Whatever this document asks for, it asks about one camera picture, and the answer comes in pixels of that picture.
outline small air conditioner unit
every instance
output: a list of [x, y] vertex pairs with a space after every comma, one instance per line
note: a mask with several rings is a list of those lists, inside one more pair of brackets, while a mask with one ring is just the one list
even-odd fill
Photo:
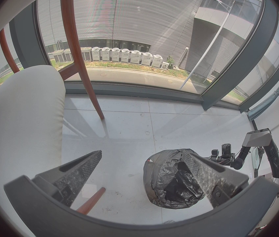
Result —
[[138, 50], [132, 51], [131, 63], [139, 64], [139, 60], [140, 60], [141, 55], [142, 55], [142, 53], [140, 51], [138, 51]]
[[69, 48], [67, 48], [65, 51], [64, 51], [64, 54], [66, 56], [66, 60], [67, 61], [74, 61], [73, 57], [72, 57], [72, 54], [71, 54], [71, 51]]
[[54, 59], [55, 59], [56, 63], [67, 61], [63, 49], [62, 50], [56, 50], [55, 52], [53, 52], [53, 56], [54, 56]]
[[159, 68], [162, 63], [162, 57], [158, 54], [154, 55], [153, 63], [151, 64], [152, 67]]
[[124, 48], [122, 50], [122, 58], [121, 62], [128, 62], [128, 57], [129, 57], [130, 51], [127, 48]]
[[168, 62], [163, 62], [162, 65], [161, 65], [161, 69], [167, 70], [167, 69], [168, 69], [168, 66], [169, 66], [169, 63], [168, 63]]
[[82, 53], [82, 58], [84, 61], [92, 61], [90, 47], [81, 47], [81, 53]]
[[102, 61], [110, 61], [110, 49], [108, 47], [102, 48]]
[[92, 60], [93, 61], [100, 61], [100, 49], [95, 46], [94, 48], [92, 48]]
[[153, 59], [153, 55], [151, 53], [143, 53], [142, 65], [150, 66], [151, 60]]
[[112, 61], [119, 61], [119, 48], [115, 47], [112, 49]]

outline white floor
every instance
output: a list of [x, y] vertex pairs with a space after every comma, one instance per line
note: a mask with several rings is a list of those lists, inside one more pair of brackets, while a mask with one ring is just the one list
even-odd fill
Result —
[[[147, 98], [98, 96], [101, 121], [87, 95], [66, 95], [62, 164], [94, 150], [102, 159], [72, 205], [77, 209], [99, 188], [106, 192], [89, 216], [127, 224], [181, 221], [212, 210], [205, 197], [188, 209], [158, 207], [148, 200], [143, 167], [149, 156], [164, 149], [191, 148], [205, 157], [231, 143], [237, 153], [247, 132], [247, 116], [239, 111]], [[251, 157], [240, 170], [253, 177]]]

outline trash bin liner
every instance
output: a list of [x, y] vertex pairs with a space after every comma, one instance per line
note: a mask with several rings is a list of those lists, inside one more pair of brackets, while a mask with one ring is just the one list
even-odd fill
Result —
[[144, 164], [144, 187], [150, 202], [169, 209], [189, 208], [204, 198], [197, 180], [182, 160], [191, 149], [163, 150]]

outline lamp post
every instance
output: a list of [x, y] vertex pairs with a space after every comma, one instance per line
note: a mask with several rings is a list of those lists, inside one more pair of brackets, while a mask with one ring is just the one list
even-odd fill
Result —
[[[227, 9], [229, 6], [225, 3], [223, 3], [222, 1], [220, 0], [215, 0], [217, 2], [219, 2], [225, 9]], [[217, 39], [218, 35], [220, 34], [221, 30], [223, 29], [223, 26], [225, 24], [225, 22], [227, 21], [228, 19], [228, 16], [230, 15], [232, 9], [233, 9], [233, 6], [234, 6], [234, 3], [235, 1], [233, 1], [229, 11], [228, 11], [228, 14], [226, 16], [226, 18], [224, 19], [223, 21], [223, 24], [221, 25], [221, 27], [219, 28], [218, 32], [216, 33], [216, 35], [214, 36], [212, 42], [210, 43], [209, 47], [205, 50], [204, 54], [202, 55], [201, 59], [198, 61], [198, 63], [195, 65], [195, 67], [193, 68], [193, 70], [191, 71], [191, 73], [189, 74], [189, 76], [185, 79], [184, 83], [181, 85], [181, 87], [179, 89], [182, 89], [182, 87], [185, 85], [185, 83], [189, 80], [189, 78], [192, 76], [193, 72], [196, 70], [197, 66], [201, 63], [201, 61], [204, 59], [205, 55], [208, 53], [208, 51], [210, 50], [211, 46], [213, 45], [214, 41]]]

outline white cushion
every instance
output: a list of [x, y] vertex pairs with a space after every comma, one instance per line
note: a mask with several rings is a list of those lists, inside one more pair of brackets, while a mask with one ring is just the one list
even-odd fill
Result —
[[52, 66], [24, 69], [0, 86], [0, 207], [32, 236], [3, 185], [61, 165], [64, 100], [63, 80]]

